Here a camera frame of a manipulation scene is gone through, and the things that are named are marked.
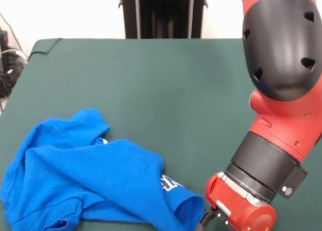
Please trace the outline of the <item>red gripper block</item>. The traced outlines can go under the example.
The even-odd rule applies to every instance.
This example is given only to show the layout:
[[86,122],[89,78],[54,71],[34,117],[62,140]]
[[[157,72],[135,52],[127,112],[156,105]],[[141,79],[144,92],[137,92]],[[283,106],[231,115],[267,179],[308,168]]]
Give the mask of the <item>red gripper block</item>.
[[272,230],[274,227],[275,209],[223,172],[208,181],[206,199],[212,207],[202,216],[197,231],[206,230],[216,216],[233,230]]

